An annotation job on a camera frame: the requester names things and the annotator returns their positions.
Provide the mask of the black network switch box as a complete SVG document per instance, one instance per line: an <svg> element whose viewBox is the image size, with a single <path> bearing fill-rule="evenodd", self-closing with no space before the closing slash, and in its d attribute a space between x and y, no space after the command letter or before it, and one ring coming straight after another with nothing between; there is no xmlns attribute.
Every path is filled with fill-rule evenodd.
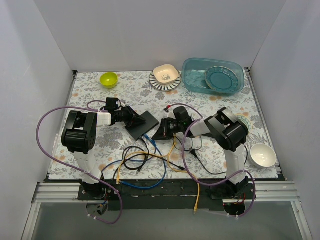
<svg viewBox="0 0 320 240"><path fill-rule="evenodd" d="M149 111L145 111L141 117L145 119L141 125L124 127L135 141L159 125L159 121Z"/></svg>

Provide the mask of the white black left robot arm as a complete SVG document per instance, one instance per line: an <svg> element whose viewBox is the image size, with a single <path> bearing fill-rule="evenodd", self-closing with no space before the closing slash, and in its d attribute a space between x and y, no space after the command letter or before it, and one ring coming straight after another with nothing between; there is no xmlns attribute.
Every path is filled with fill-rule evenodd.
<svg viewBox="0 0 320 240"><path fill-rule="evenodd" d="M130 106L112 97L106 98L105 106L97 112L69 112L61 142L72 153L79 168L84 170L80 184L95 200L103 199L107 193L107 187L100 182L104 180L103 173L91 152L96 143L97 128L113 126L116 123L124 123L126 127L134 128L142 126L146 121Z"/></svg>

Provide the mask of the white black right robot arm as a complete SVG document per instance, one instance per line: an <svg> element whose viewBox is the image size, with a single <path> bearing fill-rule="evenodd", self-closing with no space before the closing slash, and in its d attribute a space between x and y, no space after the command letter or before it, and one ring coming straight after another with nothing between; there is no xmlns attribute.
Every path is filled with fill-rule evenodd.
<svg viewBox="0 0 320 240"><path fill-rule="evenodd" d="M245 143L248 128L226 107L213 116L195 121L185 107L179 106L161 120L152 140L171 140L174 134L183 133L186 138L206 136L215 139L224 150L226 161L226 181L221 191L232 199L237 199L245 192L249 180L245 170Z"/></svg>

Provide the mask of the floral patterned table mat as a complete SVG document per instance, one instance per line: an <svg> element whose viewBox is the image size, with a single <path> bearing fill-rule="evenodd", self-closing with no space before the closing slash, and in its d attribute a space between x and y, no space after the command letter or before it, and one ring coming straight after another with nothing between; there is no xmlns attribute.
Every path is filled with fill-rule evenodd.
<svg viewBox="0 0 320 240"><path fill-rule="evenodd" d="M149 111L157 120L166 116L164 109L171 104L186 104L188 113L194 118L209 117L217 110L226 107L235 115L241 114L251 121L252 130L249 131L246 142L248 148L257 144L267 145L269 143L249 80L245 81L242 91L235 95L214 96L188 91L183 84L171 91L158 91L150 85L149 75L148 71L119 72L117 86L113 89L106 89L100 83L101 74L99 72L78 73L69 104L98 109L107 97L118 98L139 114ZM133 162L129 161L126 165L121 165L124 149L133 145L150 152L155 150L155 147L148 141L135 141L122 123L98 128L93 153L106 179L111 179L116 169L120 169L119 176L123 181L188 177L186 173L173 171L172 166L164 164L157 158L145 163L141 171L136 170L136 167L142 163L141 156L138 156ZM189 153L182 154L179 141L158 141L156 147L160 150L161 155L170 156L172 165L188 166L190 172L200 179L225 177L227 165L224 150L212 138L197 137L185 140L185 148L195 148L197 157Z"/></svg>

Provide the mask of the lime green plastic bowl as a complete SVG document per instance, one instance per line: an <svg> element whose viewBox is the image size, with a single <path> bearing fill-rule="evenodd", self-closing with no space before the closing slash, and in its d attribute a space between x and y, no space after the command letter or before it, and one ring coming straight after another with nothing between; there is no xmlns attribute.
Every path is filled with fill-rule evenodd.
<svg viewBox="0 0 320 240"><path fill-rule="evenodd" d="M118 76L114 72L106 72L101 75L99 80L100 80L100 83L103 87L105 87L107 89L112 89L118 83Z"/></svg>

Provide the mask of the striped white blue plate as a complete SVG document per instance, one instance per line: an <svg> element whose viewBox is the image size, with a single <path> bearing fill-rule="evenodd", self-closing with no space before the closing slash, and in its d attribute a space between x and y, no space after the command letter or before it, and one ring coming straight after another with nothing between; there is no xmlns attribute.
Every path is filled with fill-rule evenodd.
<svg viewBox="0 0 320 240"><path fill-rule="evenodd" d="M149 84L156 90L158 91L162 91L162 92L169 92L172 91L174 89L176 89L182 82L182 75L181 73L178 71L178 78L176 80L174 80L173 82L169 83L169 84L160 84L157 80L156 77L153 73L153 71L151 71L150 75L149 75Z"/></svg>

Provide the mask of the cream square panda bowl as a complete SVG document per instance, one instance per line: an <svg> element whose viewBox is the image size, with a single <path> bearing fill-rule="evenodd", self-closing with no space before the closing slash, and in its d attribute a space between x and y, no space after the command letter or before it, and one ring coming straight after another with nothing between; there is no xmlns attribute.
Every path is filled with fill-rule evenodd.
<svg viewBox="0 0 320 240"><path fill-rule="evenodd" d="M171 64L164 64L153 70L155 79L162 85L170 84L179 77L178 70Z"/></svg>

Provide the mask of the teal transparent plastic tub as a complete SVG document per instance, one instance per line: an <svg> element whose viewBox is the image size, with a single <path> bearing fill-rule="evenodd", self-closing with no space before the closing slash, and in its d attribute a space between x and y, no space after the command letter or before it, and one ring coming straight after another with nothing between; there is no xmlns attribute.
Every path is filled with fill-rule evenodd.
<svg viewBox="0 0 320 240"><path fill-rule="evenodd" d="M208 87L205 76L206 71L215 66L222 66L232 70L239 80L239 87L236 92L221 93ZM240 65L225 60L216 60L208 58L189 58L182 66L182 81L185 87L191 91L202 94L230 96L242 91L245 85L244 71Z"/></svg>

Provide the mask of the teal glass plate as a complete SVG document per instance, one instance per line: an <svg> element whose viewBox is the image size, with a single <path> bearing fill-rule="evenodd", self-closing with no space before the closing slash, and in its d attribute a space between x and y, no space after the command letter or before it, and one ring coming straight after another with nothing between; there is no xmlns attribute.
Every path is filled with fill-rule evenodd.
<svg viewBox="0 0 320 240"><path fill-rule="evenodd" d="M224 66L214 66L205 73L205 82L209 88L223 94L235 93L240 82L236 74Z"/></svg>

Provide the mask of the patterned teal yellow small bowl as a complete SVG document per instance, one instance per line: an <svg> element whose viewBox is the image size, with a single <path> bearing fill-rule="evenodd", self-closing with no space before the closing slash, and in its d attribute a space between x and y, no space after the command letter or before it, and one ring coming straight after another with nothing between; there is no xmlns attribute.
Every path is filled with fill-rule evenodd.
<svg viewBox="0 0 320 240"><path fill-rule="evenodd" d="M248 131L250 132L253 128L251 121L242 114L237 114L236 116L247 127Z"/></svg>

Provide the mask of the white ceramic bowl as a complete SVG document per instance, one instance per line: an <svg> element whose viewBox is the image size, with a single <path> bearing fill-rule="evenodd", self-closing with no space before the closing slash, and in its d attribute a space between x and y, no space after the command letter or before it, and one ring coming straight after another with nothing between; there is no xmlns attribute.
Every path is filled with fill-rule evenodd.
<svg viewBox="0 0 320 240"><path fill-rule="evenodd" d="M259 168L270 168L277 162L275 151L266 144L256 144L249 151L250 160Z"/></svg>

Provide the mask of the aluminium frame rail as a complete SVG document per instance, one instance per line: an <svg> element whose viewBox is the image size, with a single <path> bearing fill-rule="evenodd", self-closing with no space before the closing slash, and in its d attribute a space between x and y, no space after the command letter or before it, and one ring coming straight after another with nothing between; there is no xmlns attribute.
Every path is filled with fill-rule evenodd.
<svg viewBox="0 0 320 240"><path fill-rule="evenodd" d="M300 194L293 181L259 181L255 183L257 202L298 202ZM78 183L39 183L33 203L78 202Z"/></svg>

